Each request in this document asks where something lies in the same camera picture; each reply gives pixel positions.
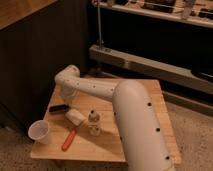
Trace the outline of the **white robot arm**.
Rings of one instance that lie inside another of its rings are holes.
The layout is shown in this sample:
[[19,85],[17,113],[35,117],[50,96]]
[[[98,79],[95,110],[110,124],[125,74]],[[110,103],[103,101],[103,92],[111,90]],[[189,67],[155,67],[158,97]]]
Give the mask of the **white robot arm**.
[[176,171],[145,86],[133,79],[108,82],[79,74],[75,65],[69,65],[55,82],[67,93],[66,99],[78,90],[112,103],[128,171]]

